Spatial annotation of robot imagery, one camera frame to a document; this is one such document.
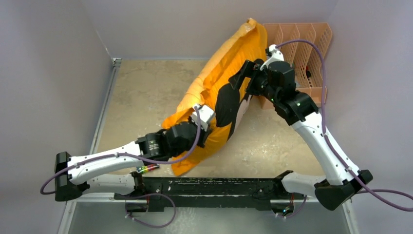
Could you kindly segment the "orange Mickey Mouse pillowcase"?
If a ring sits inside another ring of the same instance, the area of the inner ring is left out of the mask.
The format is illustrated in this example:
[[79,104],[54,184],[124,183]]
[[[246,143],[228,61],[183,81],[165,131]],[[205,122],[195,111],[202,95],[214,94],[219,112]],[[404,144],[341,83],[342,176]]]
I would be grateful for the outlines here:
[[246,93],[249,79],[240,89],[233,89],[229,79],[236,75],[246,60],[265,60],[267,30],[256,20],[249,18],[209,59],[200,74],[188,87],[176,112],[167,117],[162,128],[185,121],[193,111],[194,104],[206,105],[216,113],[211,122],[212,132],[205,141],[205,147],[196,147],[186,159],[177,156],[181,162],[171,169],[175,176],[182,176],[199,163],[219,152],[234,134],[249,107],[252,95]]

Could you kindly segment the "peach plastic file organizer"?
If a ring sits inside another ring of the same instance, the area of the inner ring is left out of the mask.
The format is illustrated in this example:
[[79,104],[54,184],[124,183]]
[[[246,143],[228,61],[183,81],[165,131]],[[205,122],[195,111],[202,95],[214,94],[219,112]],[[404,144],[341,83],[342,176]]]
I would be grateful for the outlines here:
[[[318,23],[265,23],[267,44],[279,45],[282,42],[305,39],[312,42],[325,58],[333,32],[326,22]],[[307,93],[320,107],[326,100],[322,94],[322,67],[316,50],[309,44],[295,42],[281,47],[284,59],[295,68],[297,90]]]

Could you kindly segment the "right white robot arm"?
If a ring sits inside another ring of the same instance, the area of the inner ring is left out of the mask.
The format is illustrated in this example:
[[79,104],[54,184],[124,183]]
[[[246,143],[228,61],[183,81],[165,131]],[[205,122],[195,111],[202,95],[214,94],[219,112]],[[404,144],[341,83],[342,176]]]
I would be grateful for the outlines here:
[[292,193],[315,197],[326,209],[333,211],[354,196],[373,176],[360,170],[345,154],[338,154],[333,137],[322,124],[322,115],[312,98],[296,89],[295,71],[288,62],[275,61],[264,65],[262,60],[246,60],[241,69],[229,78],[234,90],[245,88],[249,95],[269,100],[277,114],[291,126],[309,146],[322,167],[324,176],[301,175],[286,171],[275,178],[274,194],[286,198]]

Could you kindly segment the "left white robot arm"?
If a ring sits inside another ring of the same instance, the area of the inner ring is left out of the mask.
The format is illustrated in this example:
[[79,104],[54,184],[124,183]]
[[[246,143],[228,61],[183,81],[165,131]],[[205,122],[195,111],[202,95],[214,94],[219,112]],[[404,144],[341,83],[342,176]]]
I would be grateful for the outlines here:
[[172,158],[191,155],[203,148],[211,133],[210,124],[184,121],[169,129],[146,134],[124,146],[86,156],[60,152],[55,160],[55,201],[70,201],[90,193],[98,176],[129,167],[173,164]]

